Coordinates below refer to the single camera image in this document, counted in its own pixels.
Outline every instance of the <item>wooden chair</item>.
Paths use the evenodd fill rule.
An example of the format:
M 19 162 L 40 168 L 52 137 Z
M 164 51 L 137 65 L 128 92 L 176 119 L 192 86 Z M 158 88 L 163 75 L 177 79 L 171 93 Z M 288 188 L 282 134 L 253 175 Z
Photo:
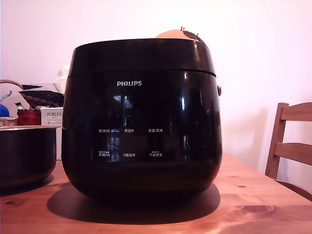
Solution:
M 284 157 L 308 165 L 312 165 L 312 145 L 302 143 L 283 143 L 286 121 L 312 121 L 312 102 L 289 106 L 279 103 L 271 139 L 269 157 L 265 175 L 276 180 L 279 158 Z M 280 184 L 312 201 L 312 194 L 287 182 Z

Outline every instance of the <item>glossy black surface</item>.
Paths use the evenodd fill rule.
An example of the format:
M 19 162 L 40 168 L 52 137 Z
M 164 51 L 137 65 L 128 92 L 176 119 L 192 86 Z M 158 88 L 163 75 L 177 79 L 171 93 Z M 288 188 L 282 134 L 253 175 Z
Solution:
M 55 128 L 0 131 L 0 192 L 44 180 L 55 164 Z
M 117 86 L 125 81 L 142 85 Z M 214 76 L 129 71 L 68 78 L 62 162 L 81 192 L 123 201 L 188 198 L 209 187 L 221 157 Z
M 179 70 L 215 76 L 209 48 L 188 39 L 99 41 L 74 50 L 69 77 L 91 72 Z

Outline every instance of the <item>button label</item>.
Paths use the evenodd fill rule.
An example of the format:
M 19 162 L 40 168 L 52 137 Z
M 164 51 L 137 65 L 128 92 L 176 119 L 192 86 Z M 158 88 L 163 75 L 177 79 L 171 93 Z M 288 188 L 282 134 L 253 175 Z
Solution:
M 125 129 L 125 133 L 134 133 L 135 130 L 134 129 Z
M 136 154 L 123 154 L 124 157 L 135 157 Z
M 98 156 L 99 157 L 110 157 L 110 152 L 109 151 L 99 151 Z
M 162 157 L 162 153 L 160 153 L 159 151 L 152 151 L 150 153 L 150 157 Z
M 162 128 L 150 128 L 148 130 L 149 133 L 162 133 Z
M 99 129 L 98 133 L 110 133 L 110 129 Z

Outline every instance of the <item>chair backrest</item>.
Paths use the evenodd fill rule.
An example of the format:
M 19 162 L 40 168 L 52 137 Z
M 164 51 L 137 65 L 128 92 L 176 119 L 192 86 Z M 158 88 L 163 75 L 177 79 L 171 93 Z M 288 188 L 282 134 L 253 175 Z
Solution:
M 312 165 L 312 145 L 283 143 L 286 121 L 312 121 L 312 102 L 289 106 L 279 103 L 265 175 L 276 179 L 280 157 Z

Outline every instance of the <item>blue object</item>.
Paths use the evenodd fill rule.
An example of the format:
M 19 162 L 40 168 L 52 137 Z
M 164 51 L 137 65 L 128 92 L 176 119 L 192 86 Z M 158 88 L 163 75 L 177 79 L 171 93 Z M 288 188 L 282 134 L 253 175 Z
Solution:
M 8 108 L 0 104 L 0 117 L 10 117 L 10 112 Z

